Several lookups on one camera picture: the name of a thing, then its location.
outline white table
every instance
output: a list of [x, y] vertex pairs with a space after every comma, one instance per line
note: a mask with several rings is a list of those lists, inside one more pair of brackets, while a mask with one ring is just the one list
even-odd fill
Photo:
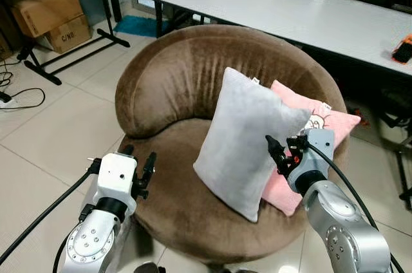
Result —
[[412, 63], [391, 52], [409, 33], [412, 15], [354, 0], [154, 0], [345, 55], [412, 76]]

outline power cord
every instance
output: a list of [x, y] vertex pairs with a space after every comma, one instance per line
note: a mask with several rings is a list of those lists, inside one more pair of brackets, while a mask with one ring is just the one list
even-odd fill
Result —
[[47, 216], [49, 215], [50, 212], [52, 212], [52, 210], [54, 210], [56, 208], [56, 206], [58, 206], [64, 199], [66, 199], [78, 186], [81, 185], [81, 183], [83, 183], [88, 176], [91, 174], [90, 171], [84, 173], [84, 175], [79, 178], [79, 180], [74, 183], [73, 186], [71, 186], [64, 194], [62, 194], [56, 201], [54, 201], [43, 213], [41, 213], [39, 215], [39, 217], [37, 217], [35, 219], [35, 221], [32, 222], [32, 224], [30, 226], [27, 227], [26, 230], [23, 231], [22, 234], [20, 234], [20, 236], [6, 249], [6, 251], [0, 256], [0, 265], [3, 264], [3, 262], [5, 262], [5, 260], [7, 259], [7, 257], [17, 248], [17, 246], [19, 246], [19, 244], [27, 237], [27, 235], [29, 235], [29, 233], [31, 233], [31, 231], [33, 231], [34, 228], [36, 228], [36, 226], [38, 224], [40, 224], [40, 222]]
[[[14, 65], [20, 64], [20, 62], [21, 62], [21, 61], [18, 61], [18, 62], [13, 62], [13, 63], [6, 63], [6, 61], [4, 59], [1, 59], [1, 60], [3, 61], [3, 66], [5, 67], [6, 71], [0, 72], [0, 76], [3, 76], [0, 79], [0, 88], [9, 86], [12, 82], [12, 77], [14, 76], [14, 74], [11, 71], [7, 70], [7, 66], [14, 66]], [[26, 88], [26, 89], [23, 89], [23, 90], [19, 91], [16, 94], [10, 96], [10, 97], [12, 97], [12, 98], [16, 97], [16, 96], [18, 96], [21, 93], [24, 93], [26, 91], [40, 91], [42, 93], [42, 100], [39, 103], [37, 103], [35, 105], [32, 105], [32, 106], [21, 106], [21, 107], [2, 108], [2, 109], [3, 110], [17, 110], [17, 109], [36, 108], [36, 107], [41, 106], [43, 104], [43, 102], [46, 100], [46, 94], [44, 93], [43, 89], [41, 89], [41, 88]]]
[[[92, 204], [86, 204], [86, 206], [83, 208], [82, 212], [80, 213], [79, 216], [79, 222], [75, 226], [79, 226], [84, 220], [86, 219], [86, 216], [92, 212], [92, 210], [95, 208], [94, 205]], [[59, 249], [57, 250], [56, 257], [54, 258], [54, 263], [53, 263], [53, 273], [57, 273], [57, 267], [59, 266], [59, 261], [60, 261], [60, 256], [63, 252], [64, 246], [66, 245], [67, 239], [69, 238], [70, 233], [64, 238], [63, 242], [60, 244]]]
[[[66, 199], [78, 186], [80, 186], [87, 178], [89, 175], [91, 174], [98, 174], [98, 172], [100, 171], [100, 164], [102, 162], [101, 158], [95, 158], [93, 160], [93, 162], [91, 163], [90, 167], [88, 167], [88, 170], [86, 173], [84, 173], [84, 175], [79, 178], [77, 180], [77, 182], [75, 182], [73, 184], [73, 186], [71, 186], [64, 194], [62, 194], [56, 201], [54, 201], [43, 213], [41, 213], [39, 215], [39, 217], [37, 217], [35, 219], [35, 221], [32, 222], [32, 224], [30, 226], [28, 226], [26, 228], [26, 230], [23, 231], [22, 234], [20, 234], [20, 236], [6, 249], [6, 251], [0, 256], [0, 266], [3, 264], [3, 262], [6, 261], [7, 257], [17, 248], [17, 246], [19, 246], [19, 244], [27, 237], [27, 235], [29, 235], [29, 233], [31, 233], [31, 231], [33, 231], [34, 228], [36, 228], [36, 226], [38, 224], [40, 224], [40, 222], [47, 216], [49, 215], [50, 212], [52, 212], [52, 210], [54, 210], [64, 199]], [[79, 221], [84, 221], [84, 219], [86, 218], [86, 216], [88, 215], [88, 211], [86, 210], [89, 205], [85, 206], [85, 208], [83, 209], [83, 211], [81, 212], [80, 216], [79, 216]]]
[[[373, 220], [371, 213], [369, 212], [368, 208], [365, 206], [365, 203], [362, 201], [356, 190], [353, 188], [352, 184], [349, 182], [345, 174], [338, 168], [338, 166], [331, 161], [320, 149], [315, 147], [313, 144], [309, 143], [309, 141], [306, 141], [306, 146], [309, 147], [311, 150], [315, 151], [320, 157], [322, 157], [331, 167], [337, 175], [342, 179], [342, 181], [345, 183], [345, 185], [348, 187], [352, 195], [355, 197], [356, 201], [359, 203], [359, 206], [361, 207], [362, 211], [365, 213], [366, 218], [368, 219], [369, 223], [373, 228], [376, 230], [378, 229], [377, 224], [375, 223], [375, 220]], [[397, 268], [399, 273], [405, 273], [403, 268], [400, 266], [399, 262], [396, 260], [396, 258], [392, 255], [391, 253], [391, 262]]]

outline chair backrest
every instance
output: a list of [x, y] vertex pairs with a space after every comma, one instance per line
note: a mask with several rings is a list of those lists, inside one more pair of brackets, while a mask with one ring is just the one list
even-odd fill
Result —
[[336, 83], [300, 49], [250, 28], [203, 25], [159, 38], [129, 63], [116, 92], [121, 127], [147, 138], [179, 120], [212, 119], [228, 66], [346, 111]]

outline black cable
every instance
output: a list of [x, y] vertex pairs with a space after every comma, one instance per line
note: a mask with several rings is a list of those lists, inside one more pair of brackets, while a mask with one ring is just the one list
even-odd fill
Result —
[[[17, 65], [20, 64], [21, 61], [18, 62], [13, 62], [10, 64], [6, 64], [6, 61], [4, 59], [2, 59], [3, 61], [3, 66], [5, 67], [4, 72], [0, 72], [0, 75], [3, 75], [3, 78], [0, 80], [0, 88], [1, 87], [5, 87], [11, 84], [12, 81], [12, 77], [14, 76], [14, 74], [10, 71], [7, 70], [7, 66], [13, 66], [13, 65]], [[27, 88], [27, 89], [23, 89], [20, 92], [14, 94], [13, 96], [10, 97], [15, 97], [20, 95], [21, 93], [24, 93], [25, 91], [33, 91], [33, 90], [39, 90], [42, 93], [42, 100], [34, 105], [34, 106], [21, 106], [21, 107], [14, 107], [14, 108], [2, 108], [3, 110], [17, 110], [17, 109], [29, 109], [29, 108], [36, 108], [39, 107], [43, 104], [43, 102], [46, 100], [46, 94], [44, 93], [44, 91], [41, 88]]]
[[[376, 230], [379, 230], [377, 224], [375, 223], [375, 220], [373, 220], [372, 215], [369, 213], [368, 208], [365, 206], [365, 203], [363, 203], [362, 199], [360, 198], [360, 196], [358, 195], [356, 190], [353, 188], [352, 184], [349, 182], [349, 180], [347, 179], [345, 174], [343, 174], [343, 172], [338, 168], [338, 166], [334, 162], [332, 162], [320, 149], [318, 149], [317, 147], [315, 147], [313, 144], [311, 144], [309, 142], [306, 142], [306, 145], [310, 149], [315, 151], [320, 157], [322, 157], [332, 167], [332, 169], [335, 170], [337, 175], [339, 175], [339, 177], [342, 179], [342, 181], [348, 187], [348, 189], [350, 190], [352, 195], [355, 197], [356, 201], [359, 203], [359, 206], [361, 207], [362, 211], [364, 212], [364, 214], [365, 214], [366, 218], [368, 219], [368, 221], [370, 222], [371, 226], [373, 228], [375, 228]], [[400, 266], [399, 262], [395, 259], [395, 257], [392, 255], [392, 253], [391, 253], [391, 262], [393, 263], [395, 268], [397, 268], [399, 273], [405, 273], [405, 271]]]
[[32, 222], [30, 226], [27, 227], [26, 230], [23, 231], [22, 234], [7, 248], [7, 250], [0, 256], [0, 265], [5, 262], [7, 257], [16, 249], [17, 246], [33, 231], [34, 228], [47, 216], [49, 215], [52, 210], [56, 208], [64, 199], [66, 199], [78, 186], [80, 186], [81, 183], [83, 183], [88, 176], [91, 174], [90, 171], [86, 172], [79, 180], [77, 180], [76, 183], [73, 184], [64, 194], [62, 194], [56, 201], [54, 201], [43, 213], [39, 215], [35, 219], [35, 221]]
[[2, 108], [2, 110], [16, 110], [16, 109], [29, 109], [29, 108], [36, 108], [36, 107], [39, 107], [39, 106], [41, 106], [42, 104], [43, 104], [43, 102], [46, 100], [46, 94], [45, 94], [45, 92], [41, 89], [41, 88], [26, 88], [26, 89], [23, 89], [23, 90], [21, 90], [19, 93], [16, 93], [16, 94], [14, 94], [14, 95], [12, 95], [12, 96], [10, 96], [10, 97], [15, 97], [15, 96], [18, 96], [18, 95], [20, 95], [21, 93], [24, 93], [25, 91], [33, 91], [33, 90], [39, 90], [41, 93], [42, 93], [42, 100], [38, 103], [38, 104], [35, 104], [34, 106], [23, 106], [23, 107], [14, 107], [14, 108]]
[[60, 247], [57, 251], [56, 257], [54, 258], [53, 264], [53, 273], [57, 273], [57, 267], [59, 266], [60, 256], [63, 252], [64, 246], [66, 245], [67, 239], [69, 238], [70, 233], [64, 238], [63, 242], [60, 244]]

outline cardboard box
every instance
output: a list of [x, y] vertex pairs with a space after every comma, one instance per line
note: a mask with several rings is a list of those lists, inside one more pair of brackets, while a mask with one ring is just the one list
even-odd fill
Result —
[[29, 37], [43, 35], [83, 14], [79, 0], [14, 0], [12, 12]]
[[88, 22], [85, 15], [81, 15], [45, 35], [47, 44], [40, 42], [57, 53], [64, 53], [91, 38]]
[[6, 39], [0, 30], [0, 61], [12, 56], [13, 52], [7, 45]]
[[19, 34], [18, 28], [15, 27], [13, 19], [7, 14], [4, 6], [0, 5], [0, 30], [3, 32], [3, 37], [12, 48], [17, 51], [22, 45], [23, 41]]

